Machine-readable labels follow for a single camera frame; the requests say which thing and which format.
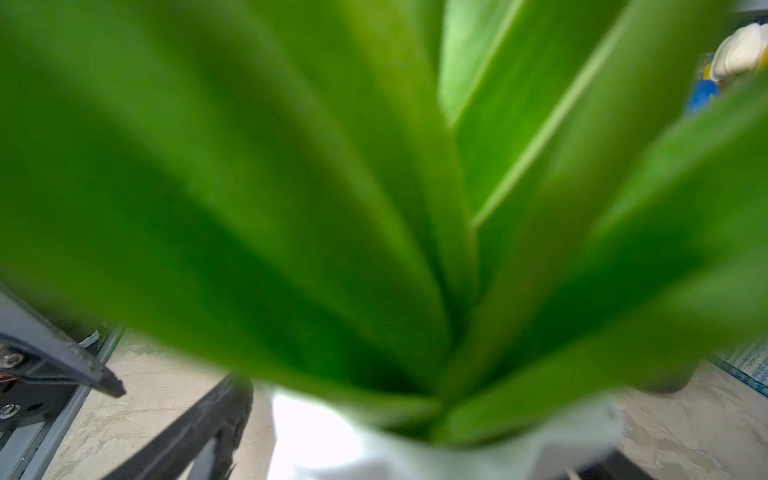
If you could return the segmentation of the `white tulip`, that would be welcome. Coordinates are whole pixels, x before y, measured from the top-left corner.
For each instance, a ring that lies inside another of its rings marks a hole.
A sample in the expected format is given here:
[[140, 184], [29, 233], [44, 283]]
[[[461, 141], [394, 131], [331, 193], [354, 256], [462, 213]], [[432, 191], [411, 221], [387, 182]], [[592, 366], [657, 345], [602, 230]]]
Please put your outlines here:
[[721, 42], [705, 68], [704, 78], [721, 83], [766, 65], [767, 25], [751, 23]]

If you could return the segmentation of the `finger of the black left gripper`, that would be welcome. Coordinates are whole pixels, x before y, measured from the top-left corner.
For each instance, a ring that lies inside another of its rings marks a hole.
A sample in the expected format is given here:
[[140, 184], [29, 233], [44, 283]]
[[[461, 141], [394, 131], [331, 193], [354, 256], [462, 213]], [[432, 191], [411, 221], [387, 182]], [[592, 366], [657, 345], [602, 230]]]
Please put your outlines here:
[[29, 383], [84, 385], [113, 398], [126, 393], [103, 363], [6, 291], [1, 292], [1, 372]]

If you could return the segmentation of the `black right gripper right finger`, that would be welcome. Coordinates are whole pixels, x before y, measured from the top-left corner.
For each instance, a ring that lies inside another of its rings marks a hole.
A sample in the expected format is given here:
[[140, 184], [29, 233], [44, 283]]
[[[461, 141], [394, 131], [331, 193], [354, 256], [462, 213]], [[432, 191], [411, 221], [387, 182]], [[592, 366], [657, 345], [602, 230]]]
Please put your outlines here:
[[578, 470], [577, 477], [581, 480], [654, 480], [653, 476], [619, 450]]

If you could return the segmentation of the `white ribbed vase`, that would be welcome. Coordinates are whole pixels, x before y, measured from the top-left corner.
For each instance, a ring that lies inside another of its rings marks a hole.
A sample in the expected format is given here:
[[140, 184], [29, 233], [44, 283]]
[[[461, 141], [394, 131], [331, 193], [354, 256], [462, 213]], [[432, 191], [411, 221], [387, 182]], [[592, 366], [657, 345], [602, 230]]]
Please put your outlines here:
[[377, 431], [304, 395], [271, 398], [275, 447], [271, 479], [555, 479], [608, 456], [623, 434], [611, 394], [573, 383], [516, 380], [469, 401], [449, 420], [452, 434], [472, 423], [524, 432], [484, 446], [450, 448]]

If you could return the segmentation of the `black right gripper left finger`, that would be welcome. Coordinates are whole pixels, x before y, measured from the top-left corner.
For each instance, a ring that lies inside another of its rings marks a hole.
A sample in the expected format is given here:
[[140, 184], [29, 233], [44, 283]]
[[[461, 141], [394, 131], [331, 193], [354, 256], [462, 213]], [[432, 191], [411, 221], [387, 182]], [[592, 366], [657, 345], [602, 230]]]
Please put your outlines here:
[[229, 375], [108, 479], [228, 479], [253, 405], [251, 382]]

